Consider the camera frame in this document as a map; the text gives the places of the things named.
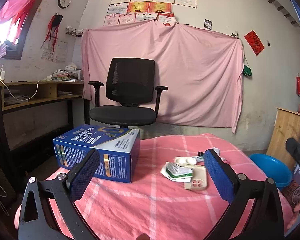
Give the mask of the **green white packet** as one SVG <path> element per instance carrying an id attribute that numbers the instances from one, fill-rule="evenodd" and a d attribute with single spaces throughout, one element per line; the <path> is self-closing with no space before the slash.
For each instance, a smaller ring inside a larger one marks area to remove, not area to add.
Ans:
<path id="1" fill-rule="evenodd" d="M 190 183 L 193 177 L 191 168 L 181 167 L 175 163 L 170 162 L 166 162 L 166 164 L 162 167 L 160 173 L 165 178 L 180 183 Z"/>

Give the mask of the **wooden cabinet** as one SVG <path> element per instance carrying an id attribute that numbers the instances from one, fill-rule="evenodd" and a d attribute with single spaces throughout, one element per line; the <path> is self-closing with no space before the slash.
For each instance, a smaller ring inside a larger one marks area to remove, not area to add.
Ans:
<path id="1" fill-rule="evenodd" d="M 286 141 L 294 138 L 300 141 L 300 113 L 277 108 L 273 134 L 266 155 L 272 156 L 292 170 L 295 160 L 286 151 Z"/>

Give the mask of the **blue plastic bucket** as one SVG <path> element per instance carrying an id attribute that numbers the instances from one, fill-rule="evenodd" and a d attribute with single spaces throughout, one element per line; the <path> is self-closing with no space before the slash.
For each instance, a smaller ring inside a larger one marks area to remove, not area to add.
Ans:
<path id="1" fill-rule="evenodd" d="M 266 155 L 254 153 L 249 158 L 267 175 L 275 181 L 277 188 L 282 191 L 292 181 L 292 172 L 280 160 Z"/>

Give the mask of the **white earbud case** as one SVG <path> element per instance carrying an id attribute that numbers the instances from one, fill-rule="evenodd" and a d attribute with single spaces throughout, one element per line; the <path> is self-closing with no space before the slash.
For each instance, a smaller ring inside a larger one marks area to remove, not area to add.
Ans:
<path id="1" fill-rule="evenodd" d="M 175 157 L 174 163 L 178 166 L 196 165 L 197 160 L 194 157 Z"/>

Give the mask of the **blue cardboard box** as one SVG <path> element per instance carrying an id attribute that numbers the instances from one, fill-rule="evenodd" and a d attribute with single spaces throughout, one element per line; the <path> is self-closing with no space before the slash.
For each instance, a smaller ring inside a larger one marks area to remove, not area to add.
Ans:
<path id="1" fill-rule="evenodd" d="M 131 183 L 140 152 L 140 130 L 82 125 L 53 139 L 60 167 L 71 169 L 90 150 L 100 154 L 94 177 Z"/>

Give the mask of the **green hanging basket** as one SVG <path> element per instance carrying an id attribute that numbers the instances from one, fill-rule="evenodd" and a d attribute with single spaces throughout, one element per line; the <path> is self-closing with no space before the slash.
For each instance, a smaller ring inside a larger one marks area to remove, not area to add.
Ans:
<path id="1" fill-rule="evenodd" d="M 246 77 L 252 77 L 252 70 L 250 69 L 250 67 L 244 65 L 243 75 L 245 75 Z"/>

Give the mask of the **black office chair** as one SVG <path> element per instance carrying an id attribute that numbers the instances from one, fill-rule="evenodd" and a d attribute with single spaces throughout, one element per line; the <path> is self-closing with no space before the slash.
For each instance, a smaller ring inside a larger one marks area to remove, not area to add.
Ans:
<path id="1" fill-rule="evenodd" d="M 146 126 L 155 123 L 161 94 L 166 86 L 155 86 L 155 61 L 128 57 L 111 60 L 106 84 L 89 81 L 94 87 L 96 107 L 90 118 L 103 124 Z"/>

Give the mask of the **small dark photo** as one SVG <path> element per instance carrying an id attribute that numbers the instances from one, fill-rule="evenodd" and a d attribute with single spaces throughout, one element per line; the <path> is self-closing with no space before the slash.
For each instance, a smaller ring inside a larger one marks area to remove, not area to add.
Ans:
<path id="1" fill-rule="evenodd" d="M 206 29 L 211 30 L 211 29 L 212 29 L 212 21 L 210 21 L 210 20 L 208 20 L 208 19 L 205 19 L 205 21 L 204 21 L 204 27 L 205 27 Z"/>

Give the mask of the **pink window curtain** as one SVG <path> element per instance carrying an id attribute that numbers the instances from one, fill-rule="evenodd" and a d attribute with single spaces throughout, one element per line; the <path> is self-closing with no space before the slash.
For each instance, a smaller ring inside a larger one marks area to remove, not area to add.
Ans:
<path id="1" fill-rule="evenodd" d="M 0 43 L 5 59 L 20 60 L 34 15 L 42 0 L 7 0 L 0 8 Z"/>

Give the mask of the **pink wall sheet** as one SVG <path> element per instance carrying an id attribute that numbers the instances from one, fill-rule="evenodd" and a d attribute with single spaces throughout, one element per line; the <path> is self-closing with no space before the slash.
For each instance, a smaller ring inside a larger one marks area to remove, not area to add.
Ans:
<path id="1" fill-rule="evenodd" d="M 155 83 L 168 87 L 160 102 L 160 122 L 237 128 L 244 57 L 237 38 L 151 20 L 87 29 L 81 55 L 85 99 L 94 99 L 89 81 L 106 81 L 113 58 L 149 59 L 155 62 Z"/>

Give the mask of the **red diamond wall poster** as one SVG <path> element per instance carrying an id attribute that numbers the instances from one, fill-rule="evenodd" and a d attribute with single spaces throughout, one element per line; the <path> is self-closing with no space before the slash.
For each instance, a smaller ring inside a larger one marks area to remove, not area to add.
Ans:
<path id="1" fill-rule="evenodd" d="M 254 30 L 251 30 L 249 33 L 247 33 L 244 38 L 256 56 L 258 56 L 264 50 L 264 45 Z"/>

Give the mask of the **wall calendar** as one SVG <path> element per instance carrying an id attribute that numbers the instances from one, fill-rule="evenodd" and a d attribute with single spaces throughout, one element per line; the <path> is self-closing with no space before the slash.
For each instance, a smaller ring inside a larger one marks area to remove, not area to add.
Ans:
<path id="1" fill-rule="evenodd" d="M 40 58 L 42 60 L 65 63 L 68 53 L 68 43 L 57 41 L 54 44 L 54 41 L 55 40 L 52 38 L 42 44 Z"/>

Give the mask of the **red tassel wall ornament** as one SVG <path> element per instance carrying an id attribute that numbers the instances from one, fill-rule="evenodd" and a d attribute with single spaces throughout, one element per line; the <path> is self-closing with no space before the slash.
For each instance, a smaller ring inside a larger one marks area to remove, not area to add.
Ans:
<path id="1" fill-rule="evenodd" d="M 41 48 L 43 48 L 43 46 L 46 45 L 46 48 L 45 48 L 45 53 L 46 53 L 45 57 L 46 58 L 50 58 L 50 59 L 53 58 L 56 43 L 58 40 L 58 31 L 59 31 L 62 19 L 63 19 L 62 15 L 55 13 L 52 16 L 50 22 L 48 23 L 47 34 L 41 45 Z"/>

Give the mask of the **wall certificates group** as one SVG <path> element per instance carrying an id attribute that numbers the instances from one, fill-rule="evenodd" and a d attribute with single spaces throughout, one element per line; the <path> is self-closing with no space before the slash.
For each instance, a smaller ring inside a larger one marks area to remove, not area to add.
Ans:
<path id="1" fill-rule="evenodd" d="M 196 8 L 196 0 L 111 0 L 104 26 L 156 20 L 165 26 L 177 23 L 173 6 Z"/>

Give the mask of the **round wall clock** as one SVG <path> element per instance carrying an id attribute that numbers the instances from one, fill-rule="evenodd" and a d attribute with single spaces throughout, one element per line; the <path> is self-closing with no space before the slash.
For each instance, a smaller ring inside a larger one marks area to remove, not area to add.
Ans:
<path id="1" fill-rule="evenodd" d="M 61 9 L 67 8 L 71 3 L 71 0 L 58 0 L 57 4 Z"/>

